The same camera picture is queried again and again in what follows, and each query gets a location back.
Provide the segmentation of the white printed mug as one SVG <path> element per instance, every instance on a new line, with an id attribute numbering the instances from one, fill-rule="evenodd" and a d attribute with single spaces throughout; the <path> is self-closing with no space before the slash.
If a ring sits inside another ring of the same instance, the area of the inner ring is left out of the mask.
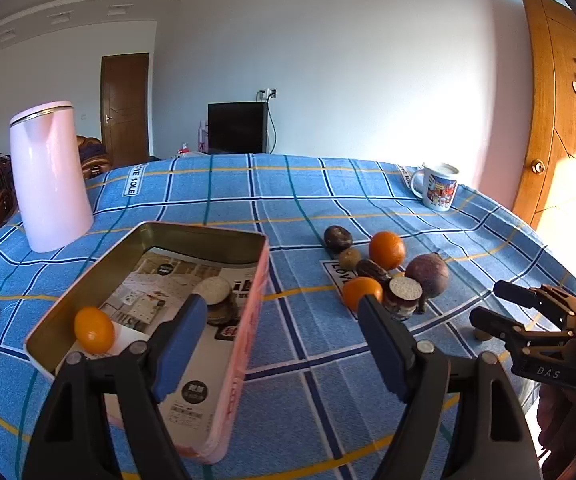
<path id="1" fill-rule="evenodd" d="M 448 211 L 457 193 L 459 170 L 449 164 L 424 164 L 409 180 L 411 193 L 434 211 Z"/>

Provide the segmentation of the pink biscuit tin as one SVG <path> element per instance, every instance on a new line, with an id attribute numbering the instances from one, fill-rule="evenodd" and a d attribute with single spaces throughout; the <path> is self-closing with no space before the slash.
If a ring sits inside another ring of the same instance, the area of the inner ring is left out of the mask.
<path id="1" fill-rule="evenodd" d="M 269 247 L 265 235 L 189 224 L 139 223 L 108 249 L 30 331 L 24 351 L 54 379 L 81 350 L 74 320 L 95 307 L 110 318 L 117 356 L 148 341 L 197 294 L 207 305 L 202 333 L 181 359 L 185 371 L 161 396 L 159 410 L 181 456 L 215 464 L 225 456 L 253 346 Z"/>

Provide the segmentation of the light wooden door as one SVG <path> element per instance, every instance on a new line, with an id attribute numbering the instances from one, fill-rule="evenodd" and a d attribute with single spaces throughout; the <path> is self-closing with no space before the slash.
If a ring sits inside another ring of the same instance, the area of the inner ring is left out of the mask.
<path id="1" fill-rule="evenodd" d="M 572 203 L 563 193 L 563 164 L 576 163 L 576 15 L 554 0 L 522 0 L 533 64 L 533 107 L 513 212 L 543 230 Z M 532 162 L 545 163 L 534 174 Z"/>

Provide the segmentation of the blue plaid tablecloth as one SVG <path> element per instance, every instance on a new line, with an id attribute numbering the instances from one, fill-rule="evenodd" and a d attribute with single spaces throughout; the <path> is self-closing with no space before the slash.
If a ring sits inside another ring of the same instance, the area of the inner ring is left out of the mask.
<path id="1" fill-rule="evenodd" d="M 287 155 L 180 157 L 91 180 L 90 232 L 32 252 L 19 217 L 0 228 L 0 473 L 21 474 L 48 380 L 24 353 L 48 308 L 115 242 L 144 221 L 258 232 L 269 278 L 226 456 L 189 463 L 196 479 L 368 479 L 403 406 L 385 389 L 357 323 L 340 298 L 347 274 L 324 248 L 325 229 L 400 237 L 408 258 L 436 252 L 449 266 L 443 295 L 408 328 L 448 354 L 501 353 L 475 339 L 470 311 L 485 306 L 530 328 L 536 311 L 500 302 L 494 284 L 543 284 L 576 294 L 576 279 L 509 210 L 467 186 L 438 214 L 411 195 L 408 170 L 387 162 Z"/>

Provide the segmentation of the dark water chestnut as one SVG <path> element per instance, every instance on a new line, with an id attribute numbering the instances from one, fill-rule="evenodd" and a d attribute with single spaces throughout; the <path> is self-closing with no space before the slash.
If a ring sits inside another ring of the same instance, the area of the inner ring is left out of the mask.
<path id="1" fill-rule="evenodd" d="M 324 242 L 333 255 L 341 254 L 353 245 L 353 236 L 343 226 L 328 226 L 324 232 Z"/>

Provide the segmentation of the small brown longan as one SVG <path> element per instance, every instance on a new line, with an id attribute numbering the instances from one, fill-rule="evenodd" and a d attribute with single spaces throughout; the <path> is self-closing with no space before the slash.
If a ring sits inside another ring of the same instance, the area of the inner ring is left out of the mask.
<path id="1" fill-rule="evenodd" d="M 349 247 L 338 254 L 338 263 L 341 269 L 346 271 L 354 271 L 357 263 L 361 261 L 363 255 L 355 247 Z"/>
<path id="2" fill-rule="evenodd" d="M 485 330 L 480 330 L 476 328 L 473 333 L 474 337 L 478 341 L 489 341 L 493 338 L 493 336 L 487 333 Z"/>

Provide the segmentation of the paper leaflet in tin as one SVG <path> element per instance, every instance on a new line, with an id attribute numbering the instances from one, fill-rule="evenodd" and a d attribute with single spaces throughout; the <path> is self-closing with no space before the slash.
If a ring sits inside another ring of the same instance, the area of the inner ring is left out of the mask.
<path id="1" fill-rule="evenodd" d="M 266 278 L 266 256 L 227 263 L 151 248 L 106 299 L 73 312 L 71 348 L 88 359 L 153 354 L 169 436 L 181 454 L 208 456 L 231 433 Z"/>

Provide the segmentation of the purple passion fruit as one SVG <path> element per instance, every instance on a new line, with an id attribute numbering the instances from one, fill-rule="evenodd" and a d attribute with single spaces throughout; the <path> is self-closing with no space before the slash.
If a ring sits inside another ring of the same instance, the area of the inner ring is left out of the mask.
<path id="1" fill-rule="evenodd" d="M 420 284 L 422 297 L 425 299 L 442 295 L 449 283 L 448 266 L 434 252 L 417 256 L 411 260 L 406 266 L 405 276 Z"/>

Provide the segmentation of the pink electric kettle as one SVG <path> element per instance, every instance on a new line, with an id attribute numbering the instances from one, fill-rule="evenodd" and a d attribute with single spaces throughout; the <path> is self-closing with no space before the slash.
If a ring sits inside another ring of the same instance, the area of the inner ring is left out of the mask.
<path id="1" fill-rule="evenodd" d="M 52 252 L 83 236 L 93 224 L 73 106 L 53 101 L 11 118 L 12 175 L 22 225 L 34 252 Z"/>

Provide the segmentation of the dark brown chestnut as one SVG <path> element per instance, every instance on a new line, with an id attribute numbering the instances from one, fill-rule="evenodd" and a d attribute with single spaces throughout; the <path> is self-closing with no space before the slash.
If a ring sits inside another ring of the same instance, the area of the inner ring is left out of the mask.
<path id="1" fill-rule="evenodd" d="M 375 263 L 371 259 L 361 259 L 356 263 L 355 272 L 358 276 L 363 276 L 364 278 L 372 278 L 377 281 L 380 285 L 387 284 L 392 279 L 392 275 Z"/>

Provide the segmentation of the brass door knob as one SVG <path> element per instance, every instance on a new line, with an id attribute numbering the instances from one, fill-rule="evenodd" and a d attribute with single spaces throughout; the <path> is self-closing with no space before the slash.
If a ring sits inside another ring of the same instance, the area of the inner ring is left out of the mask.
<path id="1" fill-rule="evenodd" d="M 540 159 L 534 159 L 532 162 L 532 171 L 534 174 L 543 174 L 546 170 L 545 163 Z"/>

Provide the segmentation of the orange mandarin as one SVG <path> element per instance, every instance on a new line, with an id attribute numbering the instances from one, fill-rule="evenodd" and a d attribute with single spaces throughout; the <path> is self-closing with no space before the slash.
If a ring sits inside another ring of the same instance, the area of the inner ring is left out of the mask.
<path id="1" fill-rule="evenodd" d="M 346 282 L 342 287 L 342 300 L 345 307 L 357 313 L 359 303 L 365 296 L 373 296 L 382 302 L 383 290 L 379 282 L 367 276 L 358 276 Z"/>
<path id="2" fill-rule="evenodd" d="M 406 257 L 403 240 L 395 233 L 381 231 L 371 237 L 369 258 L 385 271 L 396 269 Z"/>
<path id="3" fill-rule="evenodd" d="M 75 314 L 73 330 L 76 341 L 90 354 L 107 353 L 114 344 L 114 326 L 105 312 L 85 307 Z"/>

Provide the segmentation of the dark brown room door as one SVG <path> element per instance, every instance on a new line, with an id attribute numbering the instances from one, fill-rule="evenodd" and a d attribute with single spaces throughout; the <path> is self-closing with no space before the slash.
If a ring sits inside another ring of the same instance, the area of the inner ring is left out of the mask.
<path id="1" fill-rule="evenodd" d="M 102 143 L 113 167 L 149 158 L 149 54 L 104 56 L 100 66 Z"/>

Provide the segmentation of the black television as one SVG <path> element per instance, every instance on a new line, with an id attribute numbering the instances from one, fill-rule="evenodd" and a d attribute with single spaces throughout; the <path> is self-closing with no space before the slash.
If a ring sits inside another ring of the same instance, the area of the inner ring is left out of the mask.
<path id="1" fill-rule="evenodd" d="M 210 154 L 257 154 L 267 150 L 267 103 L 207 104 Z"/>

